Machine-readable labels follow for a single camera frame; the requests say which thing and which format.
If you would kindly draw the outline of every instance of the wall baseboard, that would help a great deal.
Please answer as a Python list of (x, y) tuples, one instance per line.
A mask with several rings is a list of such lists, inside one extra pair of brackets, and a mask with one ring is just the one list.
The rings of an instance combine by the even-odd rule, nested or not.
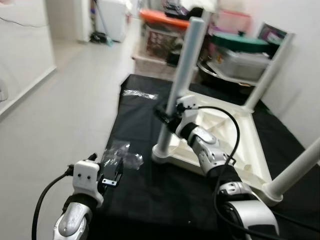
[(28, 87), (26, 87), (23, 91), (21, 91), (14, 99), (7, 100), (8, 103), (2, 109), (0, 109), (0, 121), (2, 120), (2, 117), (3, 117), (2, 115), (4, 115), (4, 113), (6, 113), (13, 106), (19, 104), (20, 100), (24, 96), (30, 93), (31, 90), (34, 89), (34, 87), (37, 86), (40, 82), (42, 82), (45, 79), (48, 79), (56, 69), (57, 69), (57, 66), (55, 65), (49, 67), (40, 76), (38, 76)]

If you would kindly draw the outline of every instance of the pink container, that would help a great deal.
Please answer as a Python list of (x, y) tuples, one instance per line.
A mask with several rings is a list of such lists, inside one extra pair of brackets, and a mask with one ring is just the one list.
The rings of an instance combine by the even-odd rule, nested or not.
[(251, 24), (251, 17), (247, 14), (221, 10), (215, 26), (221, 32), (237, 34), (239, 31), (247, 33)]

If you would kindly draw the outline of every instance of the black cloth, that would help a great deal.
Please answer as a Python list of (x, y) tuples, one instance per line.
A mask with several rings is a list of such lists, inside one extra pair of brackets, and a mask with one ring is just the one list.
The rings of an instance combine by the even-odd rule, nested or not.
[[(103, 207), (90, 224), (89, 240), (191, 239), (208, 236), (224, 239), (217, 227), (212, 192), (203, 176), (171, 164), (151, 160), (161, 122), (153, 107), (168, 100), (172, 83), (156, 78), (130, 75), (121, 85), (118, 115), (107, 144), (114, 139), (130, 142), (131, 153), (143, 156), (139, 170), (125, 169), (115, 189), (108, 189)], [(227, 94), (203, 85), (191, 84), (191, 91), (235, 104), (245, 96)], [(124, 90), (157, 94), (158, 99), (123, 96)], [(271, 177), (276, 177), (304, 148), (288, 129), (259, 102), (253, 119)], [(320, 224), (319, 167), (314, 167), (284, 195), (274, 209), (305, 224)], [(319, 234), (278, 219), (280, 235), (287, 239), (314, 240)]]

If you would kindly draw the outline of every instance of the green lid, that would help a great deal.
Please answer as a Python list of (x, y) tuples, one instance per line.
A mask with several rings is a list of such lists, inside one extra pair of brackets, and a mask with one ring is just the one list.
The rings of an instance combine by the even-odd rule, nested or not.
[(216, 32), (213, 34), (211, 41), (226, 49), (235, 52), (247, 53), (263, 53), (268, 49), (268, 43), (262, 39), (243, 36), (243, 32), (239, 34)]

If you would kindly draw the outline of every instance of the orange lid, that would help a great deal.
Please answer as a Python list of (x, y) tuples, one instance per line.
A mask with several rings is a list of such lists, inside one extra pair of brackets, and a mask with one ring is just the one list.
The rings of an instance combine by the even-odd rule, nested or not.
[(140, 10), (140, 17), (146, 20), (147, 22), (151, 22), (151, 23), (157, 22), (157, 23), (171, 24), (184, 29), (188, 28), (189, 26), (189, 21), (168, 17), (162, 11), (142, 8)]

